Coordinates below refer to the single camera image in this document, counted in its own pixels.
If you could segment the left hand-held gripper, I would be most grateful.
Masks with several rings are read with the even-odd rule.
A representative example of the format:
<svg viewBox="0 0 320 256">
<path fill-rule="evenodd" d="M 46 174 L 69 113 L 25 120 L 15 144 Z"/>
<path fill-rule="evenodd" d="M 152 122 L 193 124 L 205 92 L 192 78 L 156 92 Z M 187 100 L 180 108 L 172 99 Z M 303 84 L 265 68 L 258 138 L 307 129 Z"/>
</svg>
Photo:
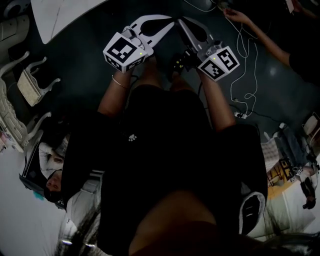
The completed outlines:
<svg viewBox="0 0 320 256">
<path fill-rule="evenodd" d="M 167 15 L 139 17 L 130 26 L 126 26 L 123 32 L 115 33 L 103 50 L 105 61 L 121 73 L 128 72 L 153 55 L 153 47 L 173 26 L 173 18 Z"/>
</svg>

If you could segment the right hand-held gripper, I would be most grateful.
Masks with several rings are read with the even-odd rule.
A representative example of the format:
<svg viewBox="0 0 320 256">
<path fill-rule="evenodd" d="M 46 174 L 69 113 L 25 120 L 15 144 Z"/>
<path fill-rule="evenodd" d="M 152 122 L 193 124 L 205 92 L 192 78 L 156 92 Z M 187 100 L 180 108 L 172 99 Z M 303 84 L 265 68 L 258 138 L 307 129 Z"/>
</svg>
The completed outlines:
<svg viewBox="0 0 320 256">
<path fill-rule="evenodd" d="M 193 18 L 181 16 L 176 20 L 175 25 L 179 36 L 188 48 L 183 53 L 187 69 L 198 69 L 217 82 L 240 65 L 229 46 L 221 40 L 211 42 L 213 36 L 204 24 Z M 197 51 L 194 44 L 204 43 L 209 44 Z"/>
</svg>

